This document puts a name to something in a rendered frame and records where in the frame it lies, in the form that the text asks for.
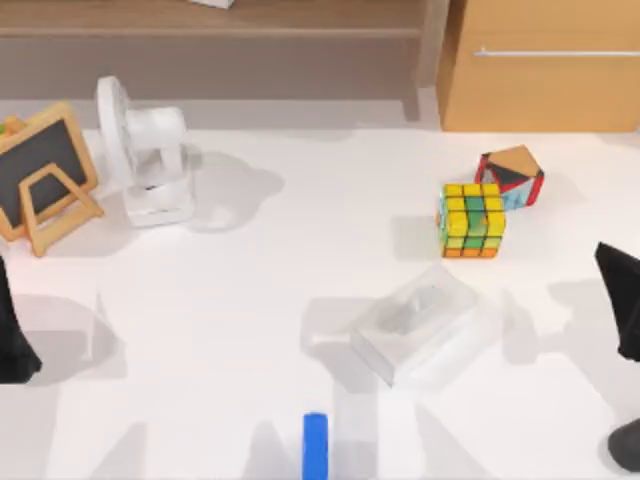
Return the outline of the clear tissue box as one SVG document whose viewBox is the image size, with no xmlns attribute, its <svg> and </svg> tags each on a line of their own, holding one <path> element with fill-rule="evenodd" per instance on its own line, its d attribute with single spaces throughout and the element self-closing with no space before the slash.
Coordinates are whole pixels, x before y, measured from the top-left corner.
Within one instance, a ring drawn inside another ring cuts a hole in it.
<svg viewBox="0 0 640 480">
<path fill-rule="evenodd" d="M 434 264 L 377 300 L 353 323 L 349 342 L 388 386 L 409 377 L 452 340 L 476 314 L 480 297 L 441 264 Z"/>
</svg>

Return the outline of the white desk fan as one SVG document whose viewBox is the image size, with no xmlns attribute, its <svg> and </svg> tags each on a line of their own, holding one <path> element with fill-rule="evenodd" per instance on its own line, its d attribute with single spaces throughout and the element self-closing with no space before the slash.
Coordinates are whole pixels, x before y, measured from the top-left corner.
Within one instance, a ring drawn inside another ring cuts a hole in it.
<svg viewBox="0 0 640 480">
<path fill-rule="evenodd" d="M 134 107 L 115 76 L 98 79 L 96 106 L 106 160 L 130 223 L 143 228 L 191 219 L 195 199 L 183 111 Z"/>
</svg>

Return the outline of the red and tan box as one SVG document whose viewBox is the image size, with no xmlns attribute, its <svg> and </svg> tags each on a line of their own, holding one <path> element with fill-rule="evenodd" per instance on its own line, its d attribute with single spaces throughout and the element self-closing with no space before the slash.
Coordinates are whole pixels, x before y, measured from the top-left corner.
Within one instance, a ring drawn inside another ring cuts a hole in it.
<svg viewBox="0 0 640 480">
<path fill-rule="evenodd" d="M 535 204 L 545 180 L 530 150 L 519 145 L 481 155 L 474 182 L 496 184 L 506 210 Z"/>
</svg>

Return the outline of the dark grey rounded object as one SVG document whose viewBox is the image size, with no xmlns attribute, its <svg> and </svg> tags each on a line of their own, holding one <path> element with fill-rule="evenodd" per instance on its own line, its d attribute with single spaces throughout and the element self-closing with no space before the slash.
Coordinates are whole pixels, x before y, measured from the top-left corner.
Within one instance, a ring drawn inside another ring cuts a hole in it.
<svg viewBox="0 0 640 480">
<path fill-rule="evenodd" d="M 607 440 L 615 463 L 631 473 L 640 473 L 640 418 L 614 430 Z"/>
</svg>

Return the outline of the wooden open shelf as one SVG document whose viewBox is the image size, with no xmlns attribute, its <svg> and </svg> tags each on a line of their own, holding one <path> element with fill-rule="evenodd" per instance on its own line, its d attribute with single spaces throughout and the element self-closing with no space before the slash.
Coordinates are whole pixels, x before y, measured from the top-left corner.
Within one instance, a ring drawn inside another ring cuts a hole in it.
<svg viewBox="0 0 640 480">
<path fill-rule="evenodd" d="M 431 86 L 449 0 L 0 0 L 0 101 L 396 101 Z"/>
</svg>

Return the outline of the wooden framed blackboard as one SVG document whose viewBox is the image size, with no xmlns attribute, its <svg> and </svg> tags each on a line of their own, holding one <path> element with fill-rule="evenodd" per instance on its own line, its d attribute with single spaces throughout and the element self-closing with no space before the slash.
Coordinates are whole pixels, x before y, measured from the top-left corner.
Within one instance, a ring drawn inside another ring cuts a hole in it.
<svg viewBox="0 0 640 480">
<path fill-rule="evenodd" d="M 64 236 L 104 210 L 92 157 L 71 106 L 55 103 L 0 138 L 0 236 L 26 237 L 42 257 Z"/>
</svg>

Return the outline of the yellow green puzzle cube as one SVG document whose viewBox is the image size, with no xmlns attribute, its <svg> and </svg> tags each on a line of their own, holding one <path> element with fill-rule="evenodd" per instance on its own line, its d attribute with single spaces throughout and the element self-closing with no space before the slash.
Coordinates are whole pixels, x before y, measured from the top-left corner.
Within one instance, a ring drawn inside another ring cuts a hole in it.
<svg viewBox="0 0 640 480">
<path fill-rule="evenodd" d="M 443 258 L 495 258 L 506 230 L 498 185 L 444 184 L 436 222 Z"/>
</svg>

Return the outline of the wooden cupboard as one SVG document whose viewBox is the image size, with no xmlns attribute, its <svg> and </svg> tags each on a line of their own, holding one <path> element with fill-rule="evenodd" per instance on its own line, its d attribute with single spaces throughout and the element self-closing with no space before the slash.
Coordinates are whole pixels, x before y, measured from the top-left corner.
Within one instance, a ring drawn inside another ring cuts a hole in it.
<svg viewBox="0 0 640 480">
<path fill-rule="evenodd" d="M 640 0 L 450 0 L 436 92 L 458 132 L 632 132 L 640 58 L 487 58 L 487 50 L 640 50 Z"/>
</svg>

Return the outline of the blue block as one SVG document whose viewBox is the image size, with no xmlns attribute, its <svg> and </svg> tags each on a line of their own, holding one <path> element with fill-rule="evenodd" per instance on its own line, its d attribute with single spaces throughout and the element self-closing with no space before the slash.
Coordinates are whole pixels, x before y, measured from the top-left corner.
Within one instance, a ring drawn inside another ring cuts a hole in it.
<svg viewBox="0 0 640 480">
<path fill-rule="evenodd" d="M 309 412 L 303 417 L 301 480 L 328 480 L 329 425 L 324 413 Z"/>
</svg>

